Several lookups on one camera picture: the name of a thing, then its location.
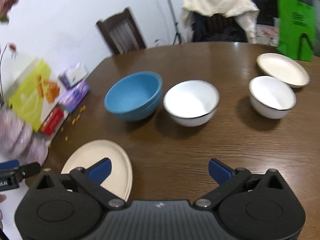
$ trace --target blue bowl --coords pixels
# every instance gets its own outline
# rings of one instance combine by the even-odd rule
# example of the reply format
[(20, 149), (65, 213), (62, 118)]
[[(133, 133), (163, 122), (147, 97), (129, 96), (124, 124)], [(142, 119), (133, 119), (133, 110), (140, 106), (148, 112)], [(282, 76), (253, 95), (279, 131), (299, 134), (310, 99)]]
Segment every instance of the blue bowl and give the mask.
[(107, 111), (127, 121), (151, 115), (161, 98), (162, 79), (154, 72), (138, 72), (118, 81), (107, 93)]

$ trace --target beige plate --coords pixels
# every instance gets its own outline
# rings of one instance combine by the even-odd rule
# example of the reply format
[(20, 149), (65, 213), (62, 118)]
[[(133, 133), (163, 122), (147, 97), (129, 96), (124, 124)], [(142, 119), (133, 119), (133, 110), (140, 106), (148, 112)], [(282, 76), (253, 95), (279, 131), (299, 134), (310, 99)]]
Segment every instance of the beige plate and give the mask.
[(131, 162), (126, 152), (114, 142), (97, 140), (81, 146), (67, 160), (61, 173), (69, 173), (76, 167), (87, 169), (103, 158), (111, 160), (112, 170), (101, 186), (127, 201), (132, 188)]
[(310, 81), (307, 71), (296, 61), (281, 54), (265, 53), (257, 58), (266, 75), (280, 79), (292, 88), (303, 87)]

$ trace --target green leaf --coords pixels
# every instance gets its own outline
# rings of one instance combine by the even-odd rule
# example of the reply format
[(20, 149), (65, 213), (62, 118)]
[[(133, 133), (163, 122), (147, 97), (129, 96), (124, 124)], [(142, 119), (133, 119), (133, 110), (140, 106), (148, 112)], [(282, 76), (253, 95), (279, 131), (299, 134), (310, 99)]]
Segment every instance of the green leaf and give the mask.
[(9, 17), (7, 15), (4, 15), (0, 18), (1, 23), (9, 23)]

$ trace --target light stand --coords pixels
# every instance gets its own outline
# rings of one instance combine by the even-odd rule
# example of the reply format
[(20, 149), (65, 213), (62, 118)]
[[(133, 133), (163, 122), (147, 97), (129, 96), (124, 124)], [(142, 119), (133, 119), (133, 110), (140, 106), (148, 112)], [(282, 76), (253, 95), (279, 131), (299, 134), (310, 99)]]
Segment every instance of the light stand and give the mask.
[(174, 41), (173, 41), (173, 45), (176, 43), (176, 40), (179, 41), (179, 44), (183, 43), (182, 41), (182, 36), (181, 36), (181, 32), (179, 31), (179, 28), (178, 28), (178, 21), (176, 19), (176, 16), (174, 14), (174, 10), (173, 10), (173, 5), (172, 5), (172, 1), (171, 0), (168, 0), (168, 4), (169, 4), (169, 8), (170, 8), (170, 11), (171, 11), (171, 15), (172, 15), (172, 20), (174, 22), (174, 27), (176, 29), (176, 35), (174, 37)]

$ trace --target finger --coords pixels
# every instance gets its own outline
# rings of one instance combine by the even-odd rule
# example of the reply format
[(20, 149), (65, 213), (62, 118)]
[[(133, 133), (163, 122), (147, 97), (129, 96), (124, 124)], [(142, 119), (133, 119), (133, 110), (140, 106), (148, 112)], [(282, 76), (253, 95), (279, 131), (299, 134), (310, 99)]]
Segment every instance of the finger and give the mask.
[(7, 199), (7, 196), (5, 194), (0, 194), (0, 203), (5, 201)]

